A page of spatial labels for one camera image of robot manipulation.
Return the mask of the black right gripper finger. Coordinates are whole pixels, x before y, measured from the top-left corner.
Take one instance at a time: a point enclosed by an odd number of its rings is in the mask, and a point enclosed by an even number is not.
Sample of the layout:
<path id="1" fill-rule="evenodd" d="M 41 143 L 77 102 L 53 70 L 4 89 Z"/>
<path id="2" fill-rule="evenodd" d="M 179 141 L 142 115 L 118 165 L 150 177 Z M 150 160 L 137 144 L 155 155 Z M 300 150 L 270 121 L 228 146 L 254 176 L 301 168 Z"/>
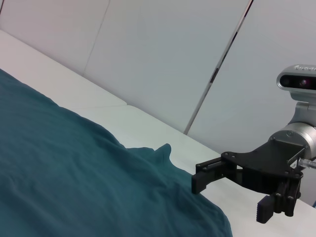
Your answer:
<path id="1" fill-rule="evenodd" d="M 233 177 L 236 169 L 236 164 L 224 161 L 222 158 L 196 164 L 196 173 L 191 179 L 192 193 L 199 194 L 206 189 L 208 184 L 222 178 Z"/>
<path id="2" fill-rule="evenodd" d="M 297 199 L 300 198 L 301 180 L 280 182 L 276 191 L 265 196 L 257 203 L 256 221 L 265 224 L 274 213 L 284 213 L 288 217 L 294 215 Z"/>

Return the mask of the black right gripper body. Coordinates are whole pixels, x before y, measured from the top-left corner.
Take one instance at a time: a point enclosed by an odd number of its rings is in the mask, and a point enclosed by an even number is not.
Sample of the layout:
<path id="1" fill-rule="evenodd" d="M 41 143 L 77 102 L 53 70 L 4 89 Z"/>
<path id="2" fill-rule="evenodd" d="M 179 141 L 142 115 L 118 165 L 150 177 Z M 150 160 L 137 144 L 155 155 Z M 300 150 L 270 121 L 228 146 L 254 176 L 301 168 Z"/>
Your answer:
<path id="1" fill-rule="evenodd" d="M 240 186 L 263 194 L 295 195 L 303 173 L 291 164 L 304 156 L 305 147 L 269 140 L 248 153 L 224 152 L 224 176 Z"/>

